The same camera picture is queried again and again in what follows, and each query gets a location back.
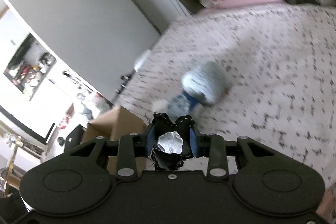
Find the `black sequin soft toy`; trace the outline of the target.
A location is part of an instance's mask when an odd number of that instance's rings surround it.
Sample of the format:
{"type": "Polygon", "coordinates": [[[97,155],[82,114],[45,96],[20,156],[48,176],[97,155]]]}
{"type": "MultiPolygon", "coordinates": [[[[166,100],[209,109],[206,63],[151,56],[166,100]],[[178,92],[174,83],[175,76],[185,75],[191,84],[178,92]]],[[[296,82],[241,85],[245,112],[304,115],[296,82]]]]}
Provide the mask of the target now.
{"type": "Polygon", "coordinates": [[[155,113],[152,123],[155,124],[155,140],[150,159],[154,162],[154,170],[176,171],[184,162],[193,158],[190,148],[190,128],[195,125],[189,115],[172,121],[166,113],[155,113]]]}

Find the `grey elephant plush toy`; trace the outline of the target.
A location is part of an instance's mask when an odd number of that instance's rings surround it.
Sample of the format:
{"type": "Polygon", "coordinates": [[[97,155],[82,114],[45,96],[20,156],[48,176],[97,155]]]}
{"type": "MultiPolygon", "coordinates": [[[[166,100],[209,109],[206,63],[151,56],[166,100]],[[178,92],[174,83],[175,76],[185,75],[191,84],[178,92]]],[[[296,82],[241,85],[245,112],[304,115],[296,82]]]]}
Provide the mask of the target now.
{"type": "Polygon", "coordinates": [[[181,79],[182,92],[167,105],[167,115],[176,120],[196,112],[199,106],[213,106],[232,87],[225,71],[215,62],[207,61],[186,72],[181,79]]]}

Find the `white crumpled tissue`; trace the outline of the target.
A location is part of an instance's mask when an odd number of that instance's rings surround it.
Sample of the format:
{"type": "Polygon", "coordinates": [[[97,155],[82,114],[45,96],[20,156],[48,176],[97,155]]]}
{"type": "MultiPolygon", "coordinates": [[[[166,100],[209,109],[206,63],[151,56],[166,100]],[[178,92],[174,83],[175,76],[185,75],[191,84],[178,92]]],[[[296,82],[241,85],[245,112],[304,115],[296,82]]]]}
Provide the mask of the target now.
{"type": "Polygon", "coordinates": [[[168,105],[168,100],[158,99],[152,103],[151,110],[154,113],[165,113],[168,105]]]}

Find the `cardboard box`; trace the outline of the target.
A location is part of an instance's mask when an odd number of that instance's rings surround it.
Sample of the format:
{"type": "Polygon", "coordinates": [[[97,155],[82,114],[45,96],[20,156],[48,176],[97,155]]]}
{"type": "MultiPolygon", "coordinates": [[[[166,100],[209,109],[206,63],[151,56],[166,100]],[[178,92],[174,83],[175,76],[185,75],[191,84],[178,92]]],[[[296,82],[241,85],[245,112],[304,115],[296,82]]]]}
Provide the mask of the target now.
{"type": "MultiPolygon", "coordinates": [[[[138,116],[131,113],[122,106],[117,106],[100,114],[96,119],[88,122],[87,129],[82,137],[82,143],[101,136],[109,141],[119,141],[120,137],[131,133],[143,133],[147,125],[138,116]]],[[[98,166],[107,170],[110,174],[117,174],[117,157],[107,156],[103,152],[97,159],[98,166]]],[[[146,168],[146,159],[144,157],[135,158],[137,167],[137,177],[141,171],[146,168]]]]}

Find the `white plastic bag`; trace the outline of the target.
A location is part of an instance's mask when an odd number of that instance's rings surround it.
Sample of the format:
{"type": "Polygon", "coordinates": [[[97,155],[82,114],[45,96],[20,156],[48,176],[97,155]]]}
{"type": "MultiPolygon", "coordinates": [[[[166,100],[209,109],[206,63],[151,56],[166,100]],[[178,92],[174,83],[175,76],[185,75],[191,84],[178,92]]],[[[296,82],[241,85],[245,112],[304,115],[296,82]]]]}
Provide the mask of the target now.
{"type": "Polygon", "coordinates": [[[80,114],[87,121],[96,119],[111,109],[110,102],[98,92],[91,92],[82,98],[78,97],[73,105],[75,113],[80,114]]]}

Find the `white plastic roll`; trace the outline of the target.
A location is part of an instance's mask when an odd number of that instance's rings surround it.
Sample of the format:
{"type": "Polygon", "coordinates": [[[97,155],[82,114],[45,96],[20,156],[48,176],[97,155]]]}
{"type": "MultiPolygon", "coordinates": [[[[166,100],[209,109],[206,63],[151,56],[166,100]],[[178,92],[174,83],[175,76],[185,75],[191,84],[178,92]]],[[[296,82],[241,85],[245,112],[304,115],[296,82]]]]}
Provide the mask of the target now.
{"type": "Polygon", "coordinates": [[[134,66],[133,66],[133,69],[135,72],[137,72],[140,69],[140,67],[143,65],[143,63],[145,62],[145,60],[148,58],[150,54],[151,54],[151,50],[146,50],[139,55],[139,57],[136,59],[134,66]]]}

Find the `dark shelf with items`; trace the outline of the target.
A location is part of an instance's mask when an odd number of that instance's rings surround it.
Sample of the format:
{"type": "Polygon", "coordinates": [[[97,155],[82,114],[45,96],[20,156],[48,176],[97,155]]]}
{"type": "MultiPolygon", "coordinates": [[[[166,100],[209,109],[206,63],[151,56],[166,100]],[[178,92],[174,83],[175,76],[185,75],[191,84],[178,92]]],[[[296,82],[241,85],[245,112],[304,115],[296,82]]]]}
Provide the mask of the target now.
{"type": "Polygon", "coordinates": [[[28,34],[3,74],[30,101],[55,63],[56,58],[28,34]]]}

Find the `patterned white bed cover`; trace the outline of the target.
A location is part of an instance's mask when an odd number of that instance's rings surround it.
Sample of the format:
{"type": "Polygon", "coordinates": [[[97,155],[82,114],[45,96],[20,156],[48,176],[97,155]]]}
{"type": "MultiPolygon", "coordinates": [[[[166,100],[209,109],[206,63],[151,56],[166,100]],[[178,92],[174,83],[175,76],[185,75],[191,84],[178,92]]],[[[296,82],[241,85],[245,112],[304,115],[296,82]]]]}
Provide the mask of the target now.
{"type": "Polygon", "coordinates": [[[231,88],[198,112],[202,133],[248,136],[335,183],[335,8],[278,4],[177,21],[116,103],[147,119],[205,61],[224,70],[231,88]]]}

